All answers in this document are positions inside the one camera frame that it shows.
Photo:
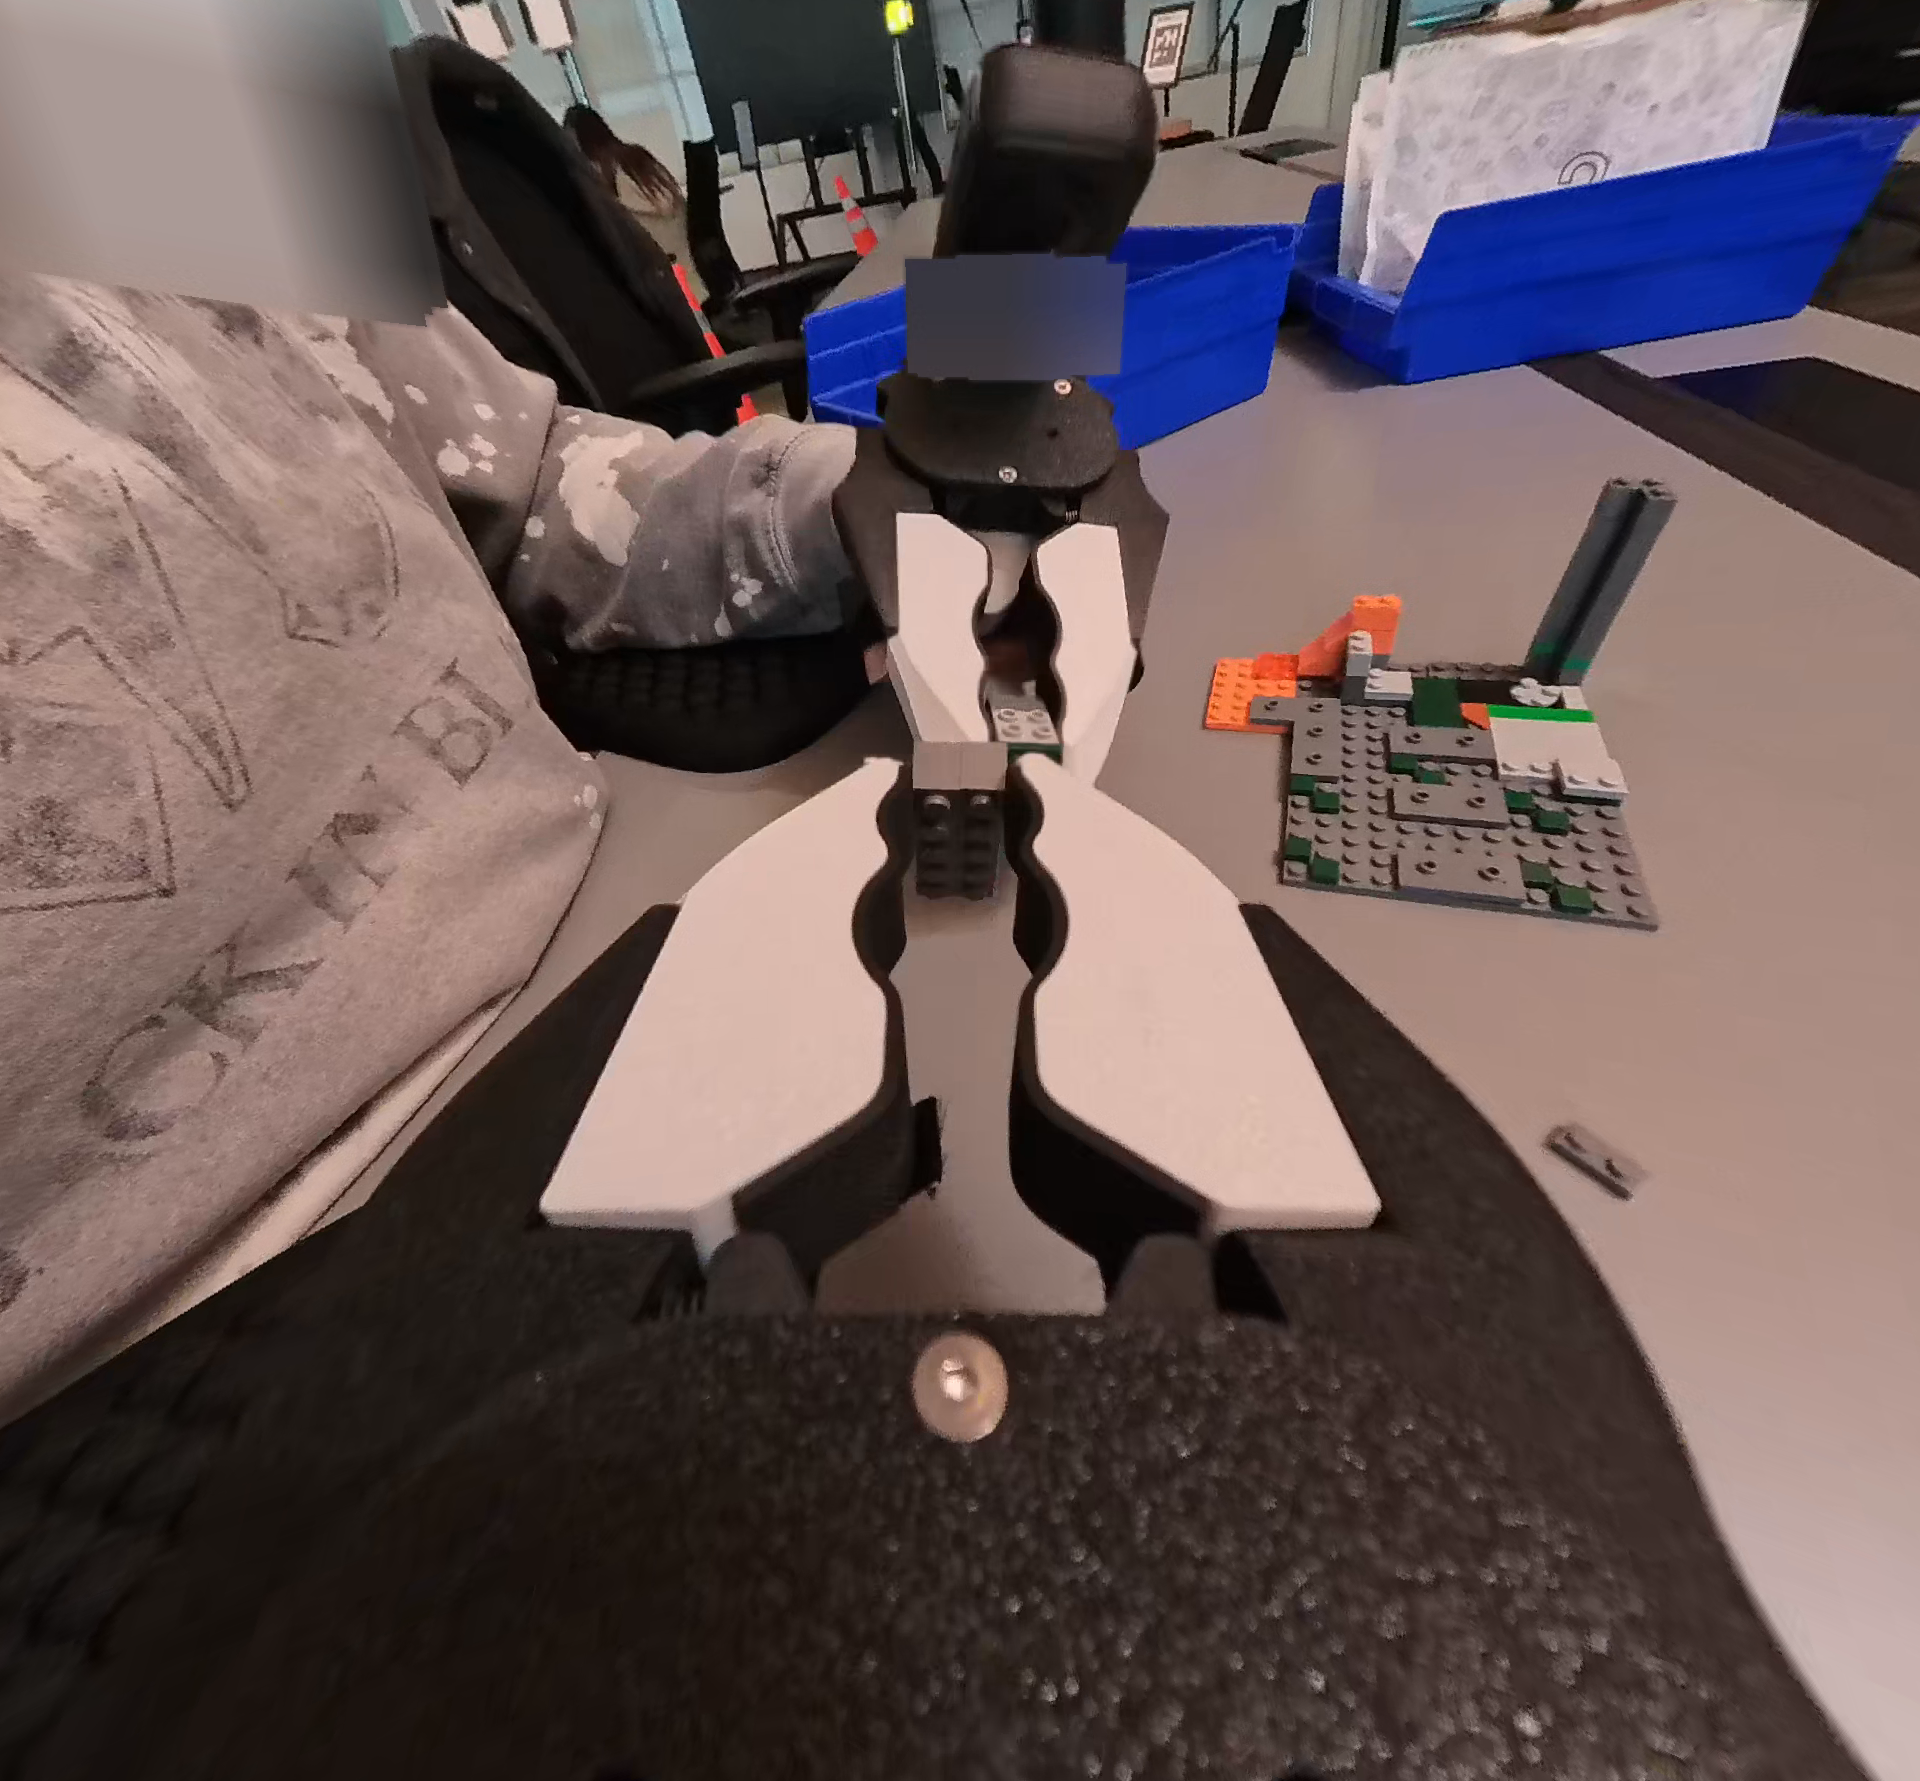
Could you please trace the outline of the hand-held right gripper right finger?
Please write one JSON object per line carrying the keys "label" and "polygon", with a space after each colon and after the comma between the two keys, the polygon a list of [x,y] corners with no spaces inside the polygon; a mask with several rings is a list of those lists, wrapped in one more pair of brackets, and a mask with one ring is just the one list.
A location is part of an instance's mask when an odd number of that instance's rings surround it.
{"label": "hand-held right gripper right finger", "polygon": [[1063,764],[1008,776],[1022,1205],[1115,1292],[1144,1240],[1345,1235],[1378,1192],[1233,893]]}

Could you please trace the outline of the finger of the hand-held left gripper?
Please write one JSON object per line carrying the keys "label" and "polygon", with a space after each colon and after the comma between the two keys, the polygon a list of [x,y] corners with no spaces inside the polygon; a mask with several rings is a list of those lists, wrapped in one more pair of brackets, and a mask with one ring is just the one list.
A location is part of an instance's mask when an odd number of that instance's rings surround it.
{"label": "finger of the hand-held left gripper", "polygon": [[1003,743],[985,714],[973,612],[992,562],[940,514],[895,517],[895,631],[886,676],[909,731],[912,783],[1001,783]]}
{"label": "finger of the hand-held left gripper", "polygon": [[1110,527],[1063,527],[1031,556],[1054,643],[1047,662],[1058,690],[1060,764],[1071,779],[1103,766],[1132,682],[1132,631],[1121,546]]}

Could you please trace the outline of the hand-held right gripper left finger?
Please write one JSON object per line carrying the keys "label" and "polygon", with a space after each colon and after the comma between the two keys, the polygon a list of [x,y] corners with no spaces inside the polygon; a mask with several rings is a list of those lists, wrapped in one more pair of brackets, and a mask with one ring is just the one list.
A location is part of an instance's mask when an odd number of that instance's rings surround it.
{"label": "hand-held right gripper left finger", "polygon": [[909,787],[869,757],[646,917],[658,951],[558,1155],[541,1224],[668,1235],[708,1280],[830,1261],[940,1182],[909,1092],[901,883]]}

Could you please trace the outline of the grey lego wall section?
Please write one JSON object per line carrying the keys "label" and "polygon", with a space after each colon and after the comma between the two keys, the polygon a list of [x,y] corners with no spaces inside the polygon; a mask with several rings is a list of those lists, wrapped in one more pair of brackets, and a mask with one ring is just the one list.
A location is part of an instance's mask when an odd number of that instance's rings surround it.
{"label": "grey lego wall section", "polygon": [[1037,680],[985,680],[980,711],[985,738],[912,741],[912,883],[921,899],[992,899],[1008,766],[1022,754],[1060,761],[1054,706]]}

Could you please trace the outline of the blue plastic bin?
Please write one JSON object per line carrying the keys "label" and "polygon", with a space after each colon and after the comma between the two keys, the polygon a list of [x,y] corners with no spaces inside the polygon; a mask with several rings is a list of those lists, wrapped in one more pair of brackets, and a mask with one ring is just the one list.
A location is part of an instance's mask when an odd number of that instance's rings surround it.
{"label": "blue plastic bin", "polygon": [[[1119,449],[1147,449],[1262,394],[1298,238],[1298,224],[1132,225],[1119,238],[1121,371],[1093,378]],[[904,291],[811,313],[802,344],[811,417],[875,427],[875,385],[904,367]]]}
{"label": "blue plastic bin", "polygon": [[1340,185],[1320,185],[1285,310],[1387,383],[1783,320],[1914,131],[1911,115],[1783,114],[1751,153],[1452,208],[1402,291],[1335,271]]}

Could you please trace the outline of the white printed paper bag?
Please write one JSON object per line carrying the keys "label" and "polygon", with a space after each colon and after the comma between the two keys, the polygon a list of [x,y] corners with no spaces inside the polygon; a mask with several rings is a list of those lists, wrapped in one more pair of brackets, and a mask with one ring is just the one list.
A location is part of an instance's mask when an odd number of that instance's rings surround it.
{"label": "white printed paper bag", "polygon": [[1335,271],[1345,280],[1362,280],[1366,258],[1371,187],[1385,138],[1385,109],[1391,102],[1394,69],[1375,69],[1356,86],[1353,115],[1345,138],[1345,173],[1337,200]]}
{"label": "white printed paper bag", "polygon": [[1439,215],[1764,147],[1810,0],[1695,0],[1398,53],[1362,287],[1398,294]]}

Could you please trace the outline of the partly built grey lego model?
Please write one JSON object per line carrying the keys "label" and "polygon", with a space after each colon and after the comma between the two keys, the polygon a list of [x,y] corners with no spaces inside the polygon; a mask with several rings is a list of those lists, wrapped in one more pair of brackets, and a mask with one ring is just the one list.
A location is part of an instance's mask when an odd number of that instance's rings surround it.
{"label": "partly built grey lego model", "polygon": [[1280,884],[1654,930],[1588,676],[1674,507],[1657,481],[1599,491],[1517,666],[1405,666],[1394,594],[1294,654],[1217,660],[1203,725],[1284,738]]}

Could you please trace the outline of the person's left forearm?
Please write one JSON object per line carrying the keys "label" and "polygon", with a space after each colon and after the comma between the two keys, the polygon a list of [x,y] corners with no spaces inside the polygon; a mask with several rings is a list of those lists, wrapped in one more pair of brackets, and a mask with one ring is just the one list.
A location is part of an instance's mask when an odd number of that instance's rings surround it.
{"label": "person's left forearm", "polygon": [[510,627],[544,649],[693,650],[844,625],[847,426],[668,433],[515,367],[408,383],[402,413]]}

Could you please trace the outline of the small grey lego plate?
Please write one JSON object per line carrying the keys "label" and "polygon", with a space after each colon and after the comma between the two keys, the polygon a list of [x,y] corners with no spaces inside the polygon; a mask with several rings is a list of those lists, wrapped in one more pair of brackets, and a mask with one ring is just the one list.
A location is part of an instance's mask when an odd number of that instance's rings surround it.
{"label": "small grey lego plate", "polygon": [[1647,1179],[1647,1170],[1640,1168],[1624,1152],[1605,1146],[1589,1127],[1577,1123],[1553,1126],[1541,1146],[1548,1156],[1589,1179],[1614,1199],[1631,1199]]}

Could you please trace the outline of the black jacket on chair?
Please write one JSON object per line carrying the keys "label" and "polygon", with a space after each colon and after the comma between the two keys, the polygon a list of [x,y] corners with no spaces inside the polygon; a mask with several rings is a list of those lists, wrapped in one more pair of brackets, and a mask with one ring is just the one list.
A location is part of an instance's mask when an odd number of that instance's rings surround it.
{"label": "black jacket on chair", "polygon": [[668,433],[729,432],[739,397],[807,419],[781,339],[714,362],[671,258],[612,205],[564,127],[500,63],[424,34],[392,49],[447,303],[568,406]]}

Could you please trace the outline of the grey splattered hoodie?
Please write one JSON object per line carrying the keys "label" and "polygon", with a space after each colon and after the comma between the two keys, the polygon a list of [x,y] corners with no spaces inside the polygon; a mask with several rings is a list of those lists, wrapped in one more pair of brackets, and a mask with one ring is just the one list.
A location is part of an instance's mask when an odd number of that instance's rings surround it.
{"label": "grey splattered hoodie", "polygon": [[554,422],[453,310],[2,280],[2,1416],[565,913],[603,783],[467,543]]}

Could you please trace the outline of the black wall screen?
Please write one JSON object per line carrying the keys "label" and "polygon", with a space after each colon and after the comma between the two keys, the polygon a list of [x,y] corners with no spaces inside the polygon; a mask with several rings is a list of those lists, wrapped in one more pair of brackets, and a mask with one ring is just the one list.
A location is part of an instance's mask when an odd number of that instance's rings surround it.
{"label": "black wall screen", "polygon": [[[710,143],[737,153],[733,108],[750,115],[756,147],[852,127],[878,127],[895,109],[889,0],[677,0]],[[901,37],[909,108],[940,114],[941,86],[927,0],[907,0]]]}

